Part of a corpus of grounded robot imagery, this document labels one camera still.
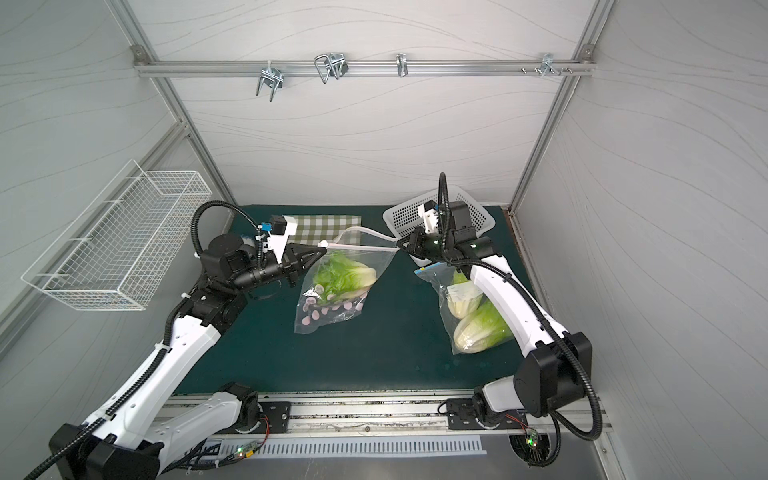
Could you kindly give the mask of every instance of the black mounting plate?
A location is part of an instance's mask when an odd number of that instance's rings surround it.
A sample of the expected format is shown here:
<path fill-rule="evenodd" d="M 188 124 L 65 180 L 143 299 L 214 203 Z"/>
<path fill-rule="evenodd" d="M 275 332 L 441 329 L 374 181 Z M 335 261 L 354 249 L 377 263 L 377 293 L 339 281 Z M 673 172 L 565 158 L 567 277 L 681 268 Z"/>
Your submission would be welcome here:
<path fill-rule="evenodd" d="M 285 433 L 288 430 L 288 420 L 290 419 L 290 402 L 262 402 L 259 401 L 264 415 L 270 423 L 270 435 L 273 433 Z M 236 435 L 233 427 L 219 430 L 217 433 Z M 251 433 L 266 433 L 266 425 L 261 422 Z"/>
<path fill-rule="evenodd" d="M 525 421 L 525 410 L 507 410 L 498 414 L 499 422 L 494 425 L 483 425 L 477 419 L 472 399 L 448 399 L 445 401 L 445 410 L 448 415 L 448 428 L 450 430 L 516 430 L 521 426 L 514 420 L 506 418 L 506 415 Z"/>

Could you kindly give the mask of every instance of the checkered cloth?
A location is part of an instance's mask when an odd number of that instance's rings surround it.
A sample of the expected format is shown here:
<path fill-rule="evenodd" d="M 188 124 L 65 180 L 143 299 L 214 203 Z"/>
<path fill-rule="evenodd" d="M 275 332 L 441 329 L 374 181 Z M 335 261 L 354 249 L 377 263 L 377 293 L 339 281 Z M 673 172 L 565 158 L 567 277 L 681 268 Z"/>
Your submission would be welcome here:
<path fill-rule="evenodd" d="M 333 241 L 345 229 L 359 227 L 362 217 L 355 215 L 290 215 L 298 223 L 290 241 L 316 246 L 321 240 Z"/>

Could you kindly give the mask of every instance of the wire basket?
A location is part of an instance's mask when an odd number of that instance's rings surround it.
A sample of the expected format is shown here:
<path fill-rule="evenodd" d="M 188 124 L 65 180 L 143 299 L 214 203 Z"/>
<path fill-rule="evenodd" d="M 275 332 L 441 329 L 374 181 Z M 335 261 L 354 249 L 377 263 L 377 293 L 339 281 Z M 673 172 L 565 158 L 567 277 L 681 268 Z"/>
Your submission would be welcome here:
<path fill-rule="evenodd" d="M 131 161 L 22 280 L 76 310 L 144 310 L 210 195 L 194 170 L 144 171 Z"/>
<path fill-rule="evenodd" d="M 419 205 L 423 205 L 430 200 L 437 201 L 438 189 L 434 189 L 416 198 L 395 205 L 384 211 L 382 218 L 389 228 L 389 231 L 397 238 L 403 238 L 411 234 L 418 225 L 423 225 L 424 220 L 419 216 Z M 448 198 L 451 202 L 464 202 L 469 207 L 469 217 L 472 219 L 472 225 L 477 229 L 478 237 L 490 230 L 496 225 L 491 214 L 480 205 L 477 200 L 456 186 L 448 187 Z M 425 266 L 429 260 L 420 260 L 411 256 L 418 266 Z"/>

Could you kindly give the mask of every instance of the dark green table mat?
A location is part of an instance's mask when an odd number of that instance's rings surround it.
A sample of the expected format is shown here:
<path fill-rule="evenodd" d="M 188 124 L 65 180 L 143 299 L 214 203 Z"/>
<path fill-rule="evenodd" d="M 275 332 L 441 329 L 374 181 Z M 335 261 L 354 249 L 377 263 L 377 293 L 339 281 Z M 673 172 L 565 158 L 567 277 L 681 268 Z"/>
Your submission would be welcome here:
<path fill-rule="evenodd" d="M 245 210 L 257 222 L 272 214 L 360 215 L 364 227 L 389 235 L 382 219 L 387 208 L 253 205 Z M 503 210 L 487 208 L 496 226 L 486 235 L 531 291 Z M 251 233 L 239 216 L 232 231 Z M 205 245 L 210 239 L 202 241 Z M 309 335 L 293 332 L 301 283 L 292 289 L 284 285 L 268 300 L 251 300 L 177 393 L 216 392 L 230 381 L 259 392 L 469 389 L 513 375 L 522 361 L 514 340 L 480 353 L 452 355 L 437 294 L 413 273 L 415 268 L 408 255 L 398 252 L 372 287 L 360 316 Z M 269 285 L 253 294 L 275 290 Z"/>

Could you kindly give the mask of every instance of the wavy line pattern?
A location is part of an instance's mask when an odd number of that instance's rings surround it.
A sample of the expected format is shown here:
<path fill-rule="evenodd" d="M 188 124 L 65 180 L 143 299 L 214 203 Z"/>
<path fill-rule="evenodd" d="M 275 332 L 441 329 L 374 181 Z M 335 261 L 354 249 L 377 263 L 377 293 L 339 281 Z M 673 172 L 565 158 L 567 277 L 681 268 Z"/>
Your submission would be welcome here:
<path fill-rule="evenodd" d="M 2 311 L 37 255 L 174 119 L 136 76 L 102 0 L 3 2 L 0 35 Z M 186 144 L 164 167 L 202 170 Z M 204 220 L 211 238 L 226 214 Z M 186 248 L 182 255 L 191 255 Z M 26 475 L 45 456 L 52 425 L 80 422 L 125 381 L 161 334 L 157 318 L 199 268 L 174 264 L 142 313 L 81 313 L 41 296 L 34 321 L 0 362 L 0 407 L 13 412 L 0 416 L 2 477 Z"/>
<path fill-rule="evenodd" d="M 766 24 L 754 0 L 618 2 L 517 213 L 628 478 L 765 476 Z"/>
<path fill-rule="evenodd" d="M 131 0 L 164 60 L 301 59 L 321 51 L 342 51 L 357 59 L 382 51 L 438 60 L 539 58 L 546 52 L 570 58 L 593 4 L 593 0 Z"/>
<path fill-rule="evenodd" d="M 318 48 L 355 59 L 569 57 L 593 0 L 244 4 L 131 0 L 167 60 L 313 58 Z M 253 96 L 253 79 L 174 84 L 241 202 L 297 202 L 249 185 L 279 163 L 298 172 L 309 203 L 396 204 L 432 189 L 438 166 L 478 200 L 504 203 L 559 86 L 545 80 L 289 79 L 272 104 Z"/>
<path fill-rule="evenodd" d="M 294 204 L 300 191 L 311 204 L 397 204 L 434 188 L 439 170 L 477 200 L 508 202 L 558 84 L 392 80 L 301 79 L 272 103 L 248 98 L 249 78 L 174 83 L 242 203 Z M 297 188 L 253 188 L 265 172 L 293 172 Z"/>

